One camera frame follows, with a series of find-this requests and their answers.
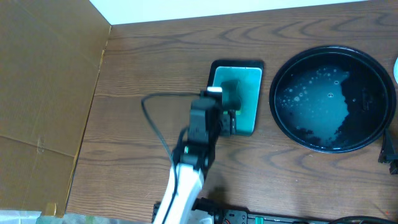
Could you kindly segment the green yellow sponge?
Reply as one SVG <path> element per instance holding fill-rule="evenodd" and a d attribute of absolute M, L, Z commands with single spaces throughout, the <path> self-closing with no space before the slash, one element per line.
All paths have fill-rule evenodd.
<path fill-rule="evenodd" d="M 242 99 L 239 92 L 239 80 L 228 80 L 221 83 L 223 109 L 234 110 L 236 114 L 241 114 Z"/>

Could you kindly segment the white plate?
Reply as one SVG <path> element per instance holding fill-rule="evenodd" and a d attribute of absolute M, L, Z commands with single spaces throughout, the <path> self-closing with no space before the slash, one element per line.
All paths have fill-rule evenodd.
<path fill-rule="evenodd" d="M 394 79 L 395 79 L 396 83 L 398 84 L 398 58 L 396 59 L 396 61 L 394 63 L 393 74 L 394 74 Z"/>

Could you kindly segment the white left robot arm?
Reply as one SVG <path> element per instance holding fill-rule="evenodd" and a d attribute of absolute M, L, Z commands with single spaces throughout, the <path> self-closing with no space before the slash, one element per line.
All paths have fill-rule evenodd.
<path fill-rule="evenodd" d="M 170 152 L 169 182 L 154 223 L 186 223 L 208 170 L 220 136 L 236 134 L 236 113 L 223 106 L 221 88 L 202 90 L 191 103 L 190 120 Z"/>

